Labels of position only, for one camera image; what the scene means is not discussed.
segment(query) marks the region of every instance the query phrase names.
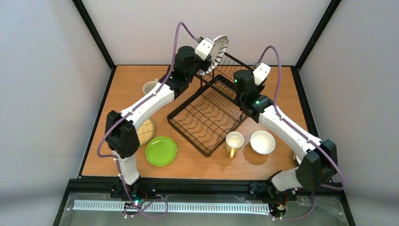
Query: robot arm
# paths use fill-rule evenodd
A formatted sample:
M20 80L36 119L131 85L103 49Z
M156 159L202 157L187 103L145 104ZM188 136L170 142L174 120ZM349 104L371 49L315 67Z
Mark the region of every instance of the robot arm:
M158 83L150 93L145 95L143 98L141 98L138 102L133 104L132 106L122 110L120 112L120 115L126 115L128 112L131 112L132 109L137 106L139 103L141 103L143 100L147 99L150 97L151 94L155 93L155 91L161 86L161 83ZM147 101L145 101L141 106L136 108L133 113L126 118L126 123L131 122L132 128L130 134L134 136L133 140L135 141L135 144L133 147L135 147L134 152L138 149L140 145L140 141L138 141L137 136L137 131L140 129L141 125L151 117L155 112L157 112L161 107L165 106L166 104L172 102L175 99L175 94L173 90L170 89L170 87L167 84L164 84L162 88L159 90L159 92L154 96L149 98ZM124 175L125 183L128 185L133 184L138 178L139 178L139 173L137 171L137 166L136 166L136 155L132 152L130 153L121 153L122 150L118 151L113 150L113 154L118 157L118 162L119 162L119 167L122 172L122 175Z
M140 176L135 156L140 146L137 131L161 107L179 97L188 88L198 71L211 68L211 63L214 62L211 62L210 51L214 44L215 42L210 39L202 39L195 49L190 46L179 48L175 56L174 70L170 76L165 74L151 92L120 113L116 111L108 113L106 132L123 116L131 113L106 138L108 147L117 157L126 184L132 185Z
M237 92L236 104L245 115L279 136L302 161L299 167L281 171L271 176L269 178L273 187L271 189L277 193L298 187L314 191L335 175L336 170L325 156L309 143L309 140L319 144L319 147L335 163L337 162L336 146L331 140L322 142L320 138L306 132L282 113L278 106L275 108L272 100L260 94L264 86L257 81L263 81L266 78L268 68L267 65L260 64L253 72L240 70L234 73L234 85ZM296 130L305 134L308 139L302 137Z

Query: cup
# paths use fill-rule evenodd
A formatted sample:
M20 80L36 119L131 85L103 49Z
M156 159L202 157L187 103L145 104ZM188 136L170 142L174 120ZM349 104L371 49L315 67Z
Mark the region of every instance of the cup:
M234 154L239 151L239 149L244 144L244 137L239 132L233 131L226 136L226 150L230 153L230 158L234 157Z
M147 94L151 92L151 90L158 84L158 79L155 79L154 81L149 81L143 86L143 93Z
M251 136L250 144L255 153L270 154L276 147L276 140L266 131L256 131Z

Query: plate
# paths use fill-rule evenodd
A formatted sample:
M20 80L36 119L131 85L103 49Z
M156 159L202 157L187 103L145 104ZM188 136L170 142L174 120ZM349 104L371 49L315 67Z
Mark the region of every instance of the plate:
M166 166L176 155L176 143L168 137L156 137L145 148L145 157L154 166Z
M211 73L214 68L220 63L223 58L223 55L226 53L227 46L229 45L229 39L225 35L221 35L213 39L215 45L213 46L211 52L211 65L206 71L200 70L198 72L199 75L206 75Z

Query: wire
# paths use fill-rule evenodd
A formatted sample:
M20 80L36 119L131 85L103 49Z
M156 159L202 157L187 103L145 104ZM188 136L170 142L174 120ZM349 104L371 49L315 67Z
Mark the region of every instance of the wire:
M165 79L163 80L163 82L161 83L161 85L158 87L158 89L155 91L155 94L157 94L157 93L161 90L161 88L163 87L163 85L165 84L165 82L169 79L170 75L172 74L172 68L173 68L173 66L174 66L174 64L175 64L175 55L176 55L176 49L177 49L177 37L178 37L179 29L180 29L180 26L181 26L181 25L185 28L185 30L187 31L187 33L188 33L195 41L197 41L197 42L200 42L200 41L201 41L200 38L194 37L194 35L188 30L187 26L186 26L183 22L179 22L179 23L177 24L176 32L175 32L175 42L174 42L174 45L173 45L172 63L170 64L170 67L169 67L169 70L168 70L168 73L167 73ZM124 121L127 117L131 116L131 115L133 114L133 112L134 112L137 108L139 108L141 105L143 105L146 101L148 101L149 99L151 99L151 98L154 97L154 96L155 96L154 94L151 94L151 95L149 95L148 97L146 97L146 98L145 98L144 100L142 100L140 103L136 104L136 106L134 106L133 109L132 109L130 112L128 112L128 113L127 113L125 116L123 116L121 119L119 119L115 124L113 124L113 125L110 127L110 129L105 133L104 137L100 140L100 143L98 144L98 147L97 147L97 155L98 155L98 157L100 157L100 158L112 157L112 158L114 158L115 161L116 161L116 166L117 166L117 168L118 168L118 172L119 172L120 179L121 179L121 181L122 181L123 188L124 188L124 190L125 190L126 195L128 196L129 201L132 203L132 205L127 206L127 207L124 209L125 217L127 216L127 214L126 214L126 209L127 209L127 208L130 208L130 207L134 207L134 208L137 210L137 212L138 212L138 213L132 215L132 217L135 216L135 215L137 215L137 214L142 214L142 215L144 215L144 216L146 216L146 217L148 217L148 218L160 218L160 217L163 217L163 216L168 212L168 210L169 210L169 204L168 204L168 202L167 202L166 200L163 200L163 199L155 199L155 200L152 200L152 201L149 202L142 210L140 210L136 205L134 205L134 201L133 201L132 198L130 197L128 188L127 188L127 186L126 186L126 184L125 184L125 178L123 177L122 171L120 170L118 157L117 157L116 155L113 155L113 154L105 154L105 155L103 155L103 154L100 153L100 152L101 152L101 147L102 147L104 141L105 141L105 140L107 139L107 137L111 134L111 132L112 132L122 121ZM149 207L152 203L154 203L154 202L164 202L164 203L166 204L166 210L165 210L165 212L164 212L162 215L157 216L157 217L152 217L152 216L149 216L149 215L147 215L147 214L144 213L144 210L145 210L146 208L148 208L148 207Z
M280 83L281 83L281 62L280 62L280 55L277 51L277 49L274 46L268 46L264 49L261 57L258 60L258 64L261 62L264 54L266 53L266 51L268 49L273 49L276 57L277 57L277 64L279 65L279 78L277 80L277 87L276 87L276 92L274 93L274 110L276 111L278 117L280 117L281 120L283 120L289 127L291 127L293 130L295 130L299 135L301 135L305 140L307 140L309 143L311 143L313 146L315 146L327 159L328 161L331 163L331 165L333 165L334 169L337 171L337 173L339 174L339 177L341 178L341 183L342 186L341 187L336 187L336 186L331 186L331 185L321 185L323 187L326 188L330 188L330 189L334 189L334 190L343 190L345 185L346 185L346 181L345 181L345 177L343 176L343 173L341 172L341 170L338 168L337 164L331 159L330 156L328 156L328 154L318 145L316 144L313 140L310 140L304 133L302 133L300 130L298 130L295 126L293 126L289 121L287 121L286 119L281 117L281 114L279 112L279 110L277 109L277 96L279 93L279 89L280 89Z
M314 200L314 193L312 192L312 206L311 206L311 208L305 213L305 214L303 214L302 216L299 216L299 217L295 217L295 218L275 218L274 216L272 216L271 214L268 214L268 216L269 217L271 217L273 220L275 220L275 219L279 219L279 220L300 220L300 219L303 219L303 218L305 218L305 217L307 217L310 213L312 213L312 211L314 210L314 207L315 207L315 200Z
M286 195L286 202L284 203L284 205L286 205L288 202L288 195L287 195L287 192L284 192L284 194Z
M145 202L148 200L148 196L147 193L144 192L144 190L140 191L141 193L143 193L145 195Z

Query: yellow handle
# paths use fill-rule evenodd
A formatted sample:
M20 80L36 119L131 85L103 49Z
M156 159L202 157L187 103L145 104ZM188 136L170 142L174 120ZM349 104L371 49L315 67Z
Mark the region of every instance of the yellow handle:
M234 157L234 148L232 148L231 152L230 152L230 158L233 158L233 157Z

